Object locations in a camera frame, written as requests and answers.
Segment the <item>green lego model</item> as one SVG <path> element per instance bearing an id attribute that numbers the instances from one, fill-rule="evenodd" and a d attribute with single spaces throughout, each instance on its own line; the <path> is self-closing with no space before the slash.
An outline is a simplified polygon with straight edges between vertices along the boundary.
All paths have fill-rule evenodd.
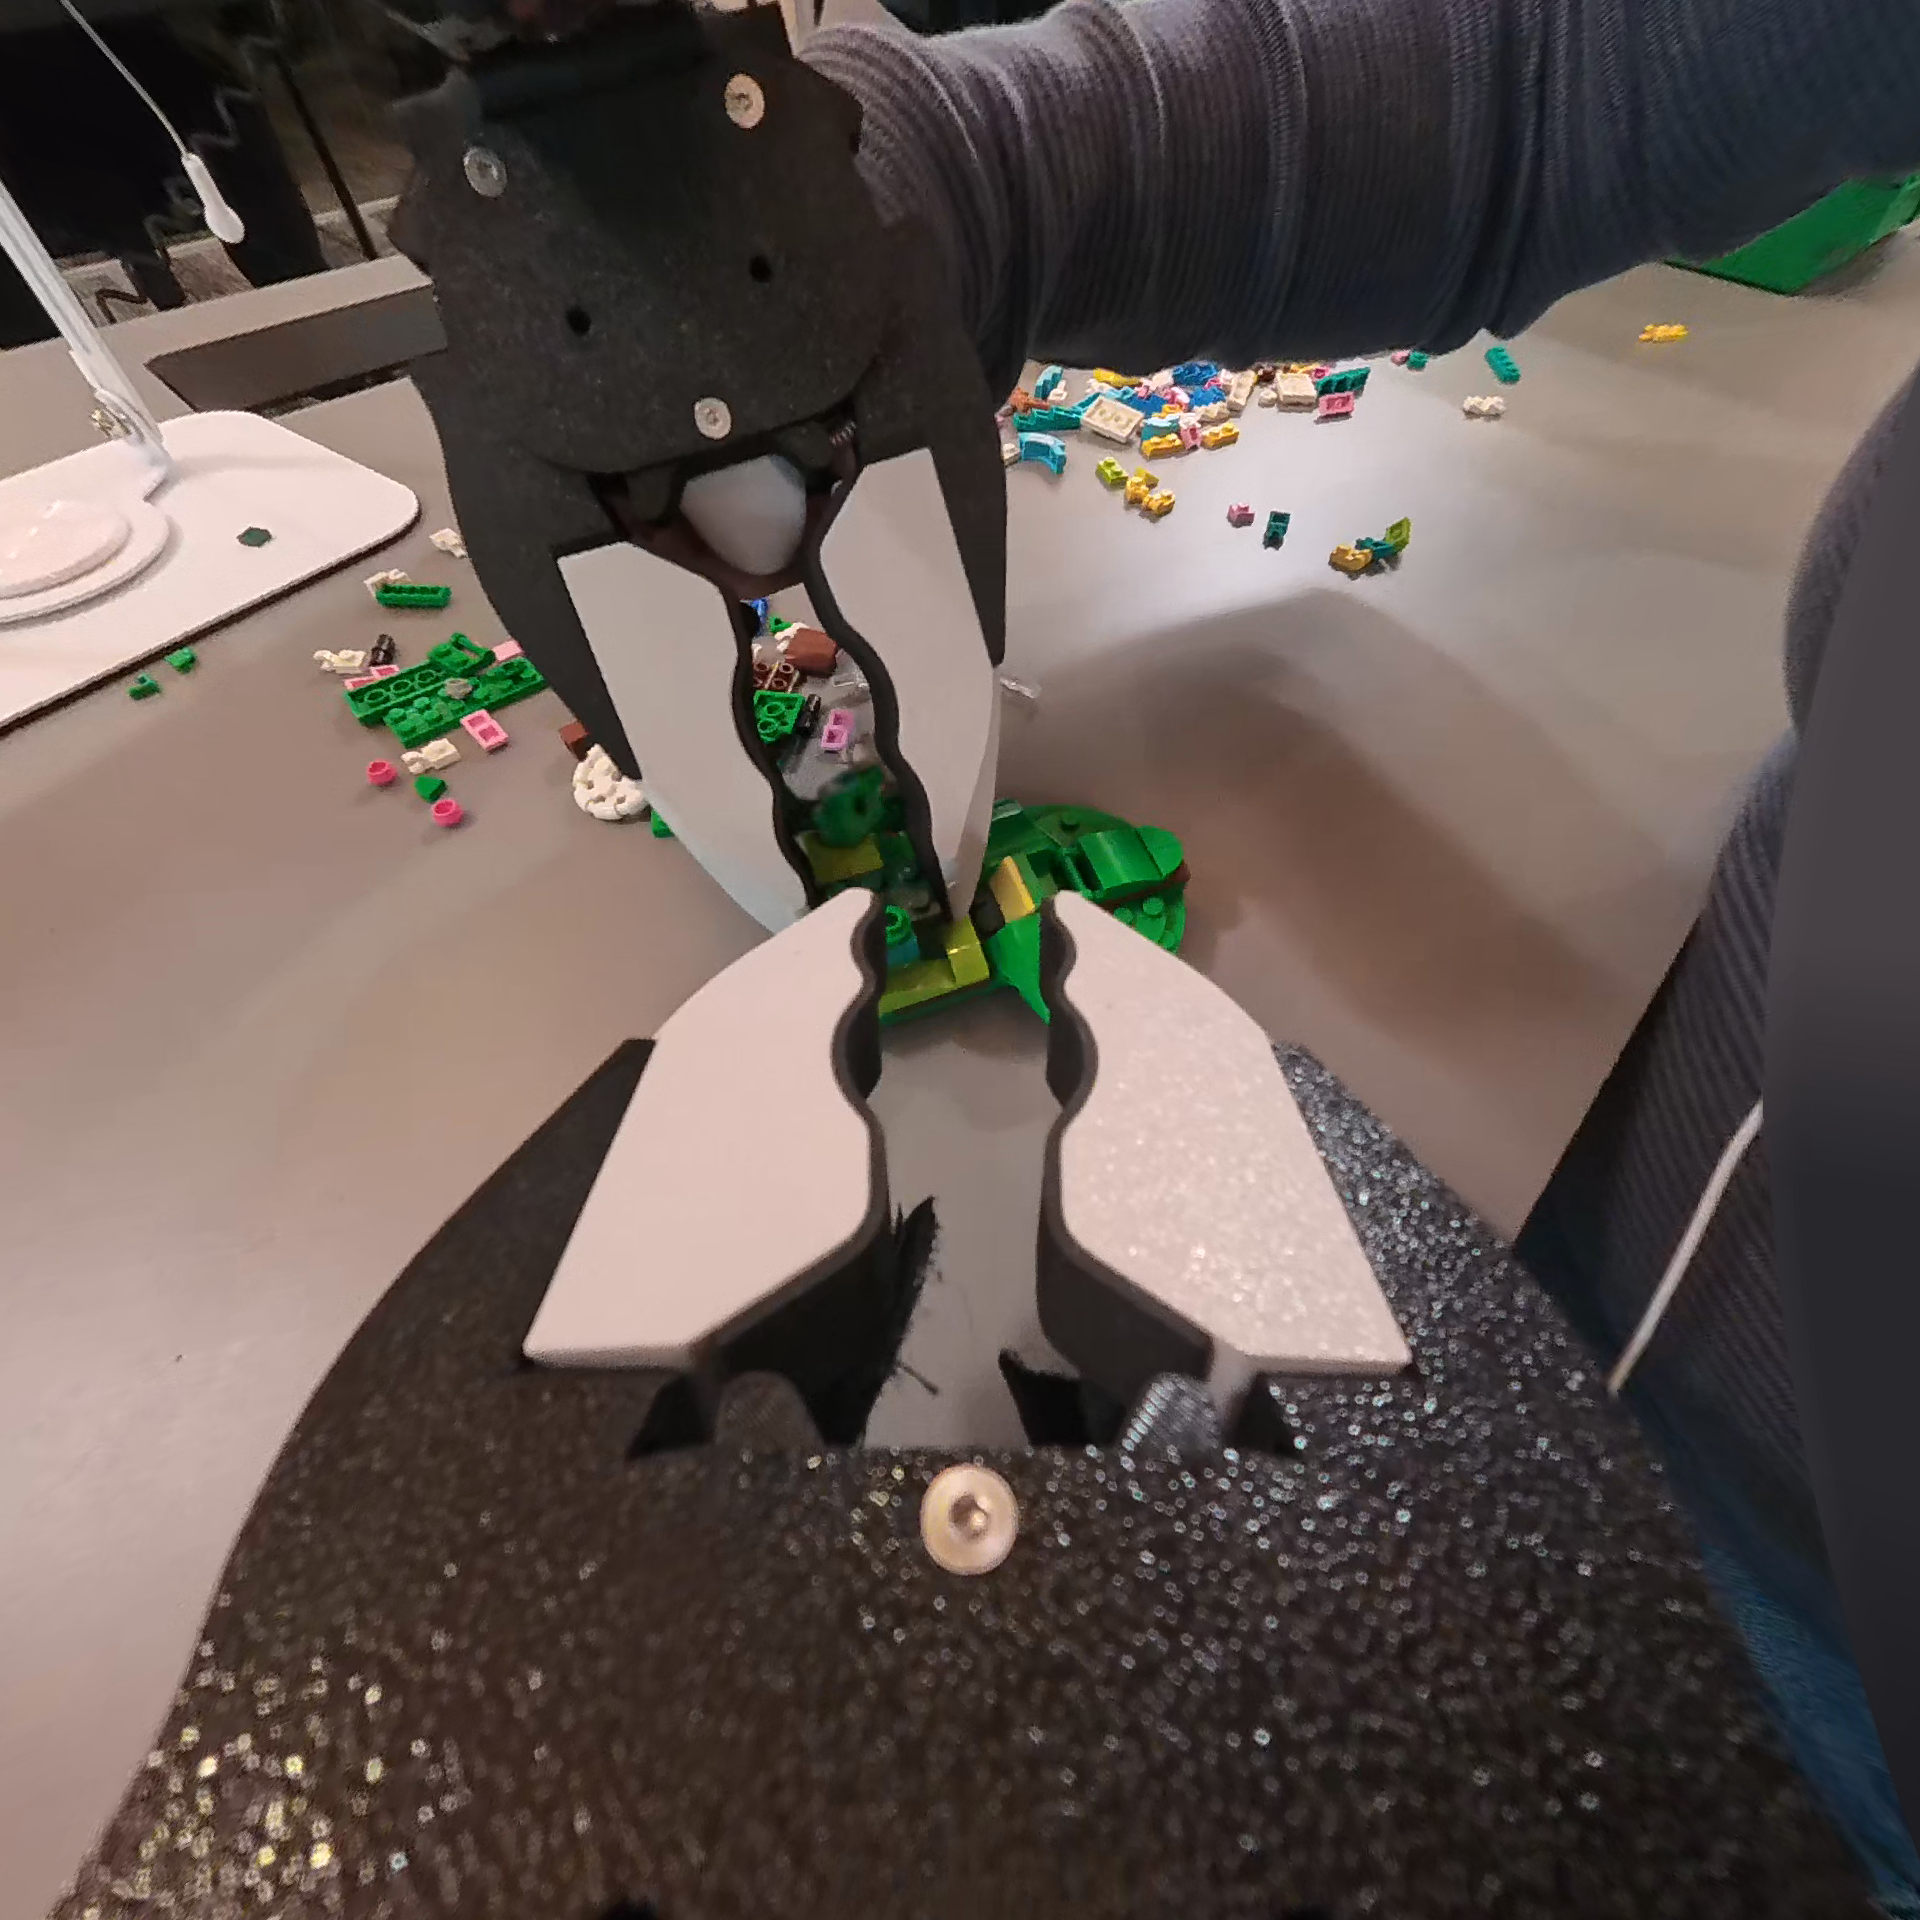
<path id="1" fill-rule="evenodd" d="M 884 901 L 881 1024 L 992 991 L 1013 991 L 1046 1020 L 1040 910 L 1053 895 L 1084 895 L 1169 952 L 1183 941 L 1188 868 L 1181 841 L 1162 827 L 1098 807 L 996 800 L 970 907 L 944 918 L 897 817 L 897 801 L 881 800 L 876 827 L 855 843 L 799 833 L 824 895 L 860 887 Z"/>

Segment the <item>green lego baseplate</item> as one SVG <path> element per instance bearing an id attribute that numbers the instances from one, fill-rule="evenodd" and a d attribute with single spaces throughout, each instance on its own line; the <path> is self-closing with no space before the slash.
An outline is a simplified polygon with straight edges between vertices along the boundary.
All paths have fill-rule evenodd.
<path id="1" fill-rule="evenodd" d="M 1674 259 L 1672 264 L 1794 297 L 1906 228 L 1916 215 L 1917 173 L 1857 179 L 1727 253 L 1697 262 Z"/>

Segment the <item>white drawstring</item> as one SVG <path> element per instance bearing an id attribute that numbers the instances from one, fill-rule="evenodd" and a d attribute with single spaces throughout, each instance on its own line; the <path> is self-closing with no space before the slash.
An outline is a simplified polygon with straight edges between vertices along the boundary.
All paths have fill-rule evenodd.
<path id="1" fill-rule="evenodd" d="M 1765 1099 L 1757 1099 L 1746 1110 L 1746 1115 L 1740 1118 L 1740 1125 L 1719 1152 L 1711 1172 L 1694 1201 L 1687 1225 L 1679 1232 L 1674 1246 L 1670 1248 L 1663 1271 L 1639 1313 L 1636 1325 L 1632 1327 L 1630 1336 L 1624 1340 L 1620 1353 L 1614 1359 L 1610 1371 L 1604 1379 L 1604 1390 L 1609 1399 L 1618 1399 L 1624 1391 L 1626 1381 L 1639 1368 L 1640 1358 L 1652 1343 L 1652 1336 L 1658 1333 L 1668 1309 L 1672 1307 L 1672 1301 L 1687 1281 L 1692 1261 L 1696 1260 L 1703 1240 L 1709 1235 L 1722 1195 L 1733 1185 L 1746 1152 L 1760 1139 L 1762 1121 Z"/>

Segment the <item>pile of green pink lego pieces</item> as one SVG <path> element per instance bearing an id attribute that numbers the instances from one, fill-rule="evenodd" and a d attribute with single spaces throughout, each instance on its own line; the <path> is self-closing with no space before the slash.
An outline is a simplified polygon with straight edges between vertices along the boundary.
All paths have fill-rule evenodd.
<path id="1" fill-rule="evenodd" d="M 797 652 L 774 654 L 751 670 L 754 729 L 761 742 L 782 744 L 813 719 L 821 700 L 799 686 Z M 342 696 L 350 715 L 370 729 L 393 733 L 402 764 L 425 775 L 452 757 L 449 733 L 464 731 L 474 744 L 504 740 L 498 713 L 525 702 L 545 686 L 540 668 L 512 641 L 478 646 L 452 632 L 428 655 L 404 668 L 380 668 L 372 677 L 346 679 Z M 578 758 L 598 744 L 584 735 Z M 860 837 L 900 825 L 900 807 L 884 790 L 880 767 L 840 772 L 801 807 L 804 837 L 823 848 L 849 848 Z"/>

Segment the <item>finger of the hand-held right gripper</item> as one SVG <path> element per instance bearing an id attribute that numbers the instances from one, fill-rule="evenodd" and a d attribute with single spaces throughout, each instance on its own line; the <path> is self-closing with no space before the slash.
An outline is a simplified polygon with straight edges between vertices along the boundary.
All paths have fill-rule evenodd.
<path id="1" fill-rule="evenodd" d="M 927 448 L 865 465 L 817 549 L 813 604 L 876 659 L 894 700 L 880 755 L 916 783 L 916 848 L 944 885 L 945 916 L 973 902 L 1000 755 L 1000 683 Z"/>
<path id="2" fill-rule="evenodd" d="M 566 555 L 560 576 L 654 812 L 761 928 L 801 918 L 808 887 L 751 726 L 751 670 L 732 601 L 636 544 Z"/>

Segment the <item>pile of pastel lego pieces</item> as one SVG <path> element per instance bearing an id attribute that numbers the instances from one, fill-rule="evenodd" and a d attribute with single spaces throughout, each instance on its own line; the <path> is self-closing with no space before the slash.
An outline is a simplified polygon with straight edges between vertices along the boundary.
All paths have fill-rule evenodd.
<path id="1" fill-rule="evenodd" d="M 1436 352 L 1030 368 L 1004 415 L 1018 606 L 1175 607 L 1329 588 L 1436 601 L 1528 583 L 1687 437 L 1687 313 L 1478 331 Z"/>

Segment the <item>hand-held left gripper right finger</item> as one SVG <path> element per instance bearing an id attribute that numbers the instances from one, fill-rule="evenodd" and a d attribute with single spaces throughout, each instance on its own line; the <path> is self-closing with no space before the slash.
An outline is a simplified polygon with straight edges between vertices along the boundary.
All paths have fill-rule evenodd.
<path id="1" fill-rule="evenodd" d="M 1078 1375 L 1394 1375 L 1410 1351 L 1262 1025 L 1073 894 L 1042 910 L 1040 1327 Z"/>

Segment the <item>person's right forearm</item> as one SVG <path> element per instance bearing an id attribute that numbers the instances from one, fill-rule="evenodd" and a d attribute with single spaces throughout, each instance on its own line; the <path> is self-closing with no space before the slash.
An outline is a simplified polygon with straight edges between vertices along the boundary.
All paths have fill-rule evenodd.
<path id="1" fill-rule="evenodd" d="M 823 31 L 884 212 L 921 223 L 996 393 L 1447 352 L 1838 182 L 1916 171 L 1917 5 L 1060 5 Z"/>

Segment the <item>person's torso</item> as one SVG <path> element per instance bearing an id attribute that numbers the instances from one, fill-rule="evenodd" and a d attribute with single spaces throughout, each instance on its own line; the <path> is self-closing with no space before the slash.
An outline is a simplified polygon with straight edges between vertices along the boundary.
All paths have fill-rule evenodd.
<path id="1" fill-rule="evenodd" d="M 1740 1118 L 1760 1139 L 1618 1397 L 1786 1745 L 1887 1916 L 1916 1916 L 1916 374 L 1815 517 L 1790 726 L 1520 1260 L 1614 1367 Z"/>

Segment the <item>white desk stand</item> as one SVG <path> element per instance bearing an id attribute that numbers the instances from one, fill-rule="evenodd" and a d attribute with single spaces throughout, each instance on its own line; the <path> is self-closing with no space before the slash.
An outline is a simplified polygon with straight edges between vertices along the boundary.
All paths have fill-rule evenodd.
<path id="1" fill-rule="evenodd" d="M 212 411 L 159 422 L 8 190 L 2 232 L 106 427 L 2 481 L 4 729 L 415 525 L 409 486 L 276 420 Z M 273 542 L 240 547 L 247 525 Z"/>

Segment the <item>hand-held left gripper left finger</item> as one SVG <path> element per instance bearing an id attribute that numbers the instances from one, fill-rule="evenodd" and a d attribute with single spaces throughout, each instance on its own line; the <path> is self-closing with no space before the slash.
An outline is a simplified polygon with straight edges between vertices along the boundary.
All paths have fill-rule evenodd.
<path id="1" fill-rule="evenodd" d="M 662 1022 L 520 1341 L 550 1368 L 716 1373 L 872 1248 L 881 905 L 849 889 Z"/>

